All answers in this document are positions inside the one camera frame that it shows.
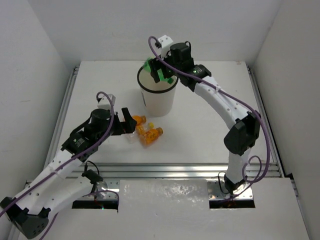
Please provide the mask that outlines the clear bottle yellow cap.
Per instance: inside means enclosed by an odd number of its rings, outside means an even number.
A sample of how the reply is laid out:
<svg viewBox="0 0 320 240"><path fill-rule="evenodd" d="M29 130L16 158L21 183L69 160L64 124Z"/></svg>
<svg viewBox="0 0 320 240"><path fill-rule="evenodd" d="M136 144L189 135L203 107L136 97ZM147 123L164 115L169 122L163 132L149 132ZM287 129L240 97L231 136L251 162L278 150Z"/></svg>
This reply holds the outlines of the clear bottle yellow cap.
<svg viewBox="0 0 320 240"><path fill-rule="evenodd" d="M127 140L130 144L138 141L140 139L140 136L143 135L145 132L153 129L155 127L153 122L139 124L135 127L135 130L133 133L129 133L127 135Z"/></svg>

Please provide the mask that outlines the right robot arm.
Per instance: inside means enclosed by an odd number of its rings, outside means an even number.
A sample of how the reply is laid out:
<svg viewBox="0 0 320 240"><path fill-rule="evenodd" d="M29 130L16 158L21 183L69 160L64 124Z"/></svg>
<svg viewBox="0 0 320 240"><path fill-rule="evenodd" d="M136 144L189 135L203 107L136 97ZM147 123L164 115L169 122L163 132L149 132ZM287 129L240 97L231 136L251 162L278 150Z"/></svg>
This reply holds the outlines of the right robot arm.
<svg viewBox="0 0 320 240"><path fill-rule="evenodd" d="M154 81L160 81L159 74L165 78L176 76L185 87L203 98L228 127L229 131L223 139L229 151L224 186L233 194L245 182L244 165L259 137L257 115L224 95L212 73L204 65L194 63L188 41L164 44L157 40L154 46L161 49L161 55L148 62Z"/></svg>

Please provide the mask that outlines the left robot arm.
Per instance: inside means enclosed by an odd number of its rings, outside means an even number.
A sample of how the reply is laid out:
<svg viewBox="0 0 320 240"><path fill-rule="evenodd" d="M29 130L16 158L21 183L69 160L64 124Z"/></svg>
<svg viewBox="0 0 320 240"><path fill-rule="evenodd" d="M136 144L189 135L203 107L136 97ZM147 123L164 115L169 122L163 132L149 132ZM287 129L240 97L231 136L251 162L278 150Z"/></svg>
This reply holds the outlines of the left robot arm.
<svg viewBox="0 0 320 240"><path fill-rule="evenodd" d="M122 108L123 121L117 112L97 108L76 127L62 144L51 162L21 192L0 202L1 214L28 239L39 236L51 216L77 199L94 194L104 179L91 169L85 170L74 182L64 184L71 172L86 163L110 136L133 133L137 122L128 108Z"/></svg>

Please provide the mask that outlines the green plastic bottle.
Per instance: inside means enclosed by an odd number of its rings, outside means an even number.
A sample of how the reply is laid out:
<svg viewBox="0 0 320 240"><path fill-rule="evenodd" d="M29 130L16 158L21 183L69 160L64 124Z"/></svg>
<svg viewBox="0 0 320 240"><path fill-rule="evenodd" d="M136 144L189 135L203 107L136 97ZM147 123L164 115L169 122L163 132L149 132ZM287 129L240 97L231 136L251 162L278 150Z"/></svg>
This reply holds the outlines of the green plastic bottle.
<svg viewBox="0 0 320 240"><path fill-rule="evenodd" d="M150 73L155 83L166 82L171 85L174 82L171 71L157 58L148 57L143 68Z"/></svg>

